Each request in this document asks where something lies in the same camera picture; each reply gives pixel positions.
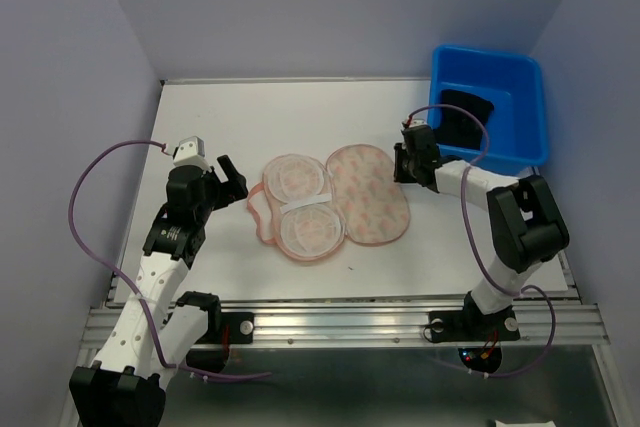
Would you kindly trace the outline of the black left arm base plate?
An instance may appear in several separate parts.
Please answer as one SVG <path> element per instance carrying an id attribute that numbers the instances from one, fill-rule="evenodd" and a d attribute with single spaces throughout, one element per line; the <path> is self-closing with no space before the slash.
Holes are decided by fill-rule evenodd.
<path id="1" fill-rule="evenodd" d="M 197 345 L 249 345 L 253 343 L 255 315 L 253 312 L 222 312 L 218 328 L 209 327 Z"/>

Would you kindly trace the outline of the black bra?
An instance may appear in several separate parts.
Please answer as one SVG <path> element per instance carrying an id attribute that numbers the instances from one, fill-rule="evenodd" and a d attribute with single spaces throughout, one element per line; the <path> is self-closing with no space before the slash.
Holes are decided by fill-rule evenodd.
<path id="1" fill-rule="evenodd" d="M 458 107 L 486 126 L 494 112 L 494 105 L 475 94 L 445 89 L 440 94 L 439 104 Z M 484 138 L 482 129 L 461 111 L 440 109 L 441 120 L 434 129 L 436 141 L 441 145 L 480 150 Z"/>

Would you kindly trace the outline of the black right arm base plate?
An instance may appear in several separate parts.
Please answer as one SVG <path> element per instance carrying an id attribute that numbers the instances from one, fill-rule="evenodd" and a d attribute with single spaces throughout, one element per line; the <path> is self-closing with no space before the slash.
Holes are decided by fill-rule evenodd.
<path id="1" fill-rule="evenodd" d="M 433 311 L 429 313 L 428 323 L 423 328 L 423 337 L 434 344 L 481 344 L 487 340 L 493 341 L 494 335 L 497 335 L 498 341 L 518 341 L 521 338 L 518 327 L 508 328 L 505 324 L 507 320 L 515 320 L 511 311 L 506 315 L 479 317 L 464 314 L 462 311 Z"/>

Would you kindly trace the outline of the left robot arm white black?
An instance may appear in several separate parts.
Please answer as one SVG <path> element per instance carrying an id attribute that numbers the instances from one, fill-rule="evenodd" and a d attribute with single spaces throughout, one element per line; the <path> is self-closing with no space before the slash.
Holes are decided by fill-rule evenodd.
<path id="1" fill-rule="evenodd" d="M 196 291 L 174 296 L 204 244 L 211 213 L 248 195 L 246 179 L 230 158 L 217 161 L 224 180 L 203 160 L 169 172 L 166 201 L 151 224 L 137 275 L 121 278 L 131 295 L 92 364 L 75 368 L 69 381 L 81 425 L 159 425 L 168 384 L 178 371 L 204 382 L 250 381 L 248 375 L 186 364 L 198 340 L 210 341 L 221 333 L 220 300 Z"/>

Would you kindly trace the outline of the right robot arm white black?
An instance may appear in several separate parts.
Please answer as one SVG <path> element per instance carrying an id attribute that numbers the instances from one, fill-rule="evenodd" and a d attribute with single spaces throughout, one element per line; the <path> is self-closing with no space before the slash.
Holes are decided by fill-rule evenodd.
<path id="1" fill-rule="evenodd" d="M 489 218 L 494 259 L 459 310 L 429 316 L 424 337 L 432 343 L 516 341 L 513 301 L 542 264 L 564 250 L 569 232 L 543 177 L 495 174 L 455 156 L 444 156 L 433 130 L 407 121 L 395 144 L 394 180 L 456 196 L 463 209 L 474 205 Z"/>

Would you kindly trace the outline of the floral mesh laundry bag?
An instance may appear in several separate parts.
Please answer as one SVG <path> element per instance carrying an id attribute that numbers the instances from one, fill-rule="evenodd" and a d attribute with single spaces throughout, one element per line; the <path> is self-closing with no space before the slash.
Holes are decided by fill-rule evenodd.
<path id="1" fill-rule="evenodd" d="M 256 236 L 303 263 L 333 255 L 346 240 L 365 247 L 395 242 L 411 213 L 393 174 L 391 157 L 368 144 L 342 147 L 324 163 L 276 157 L 247 197 Z"/>

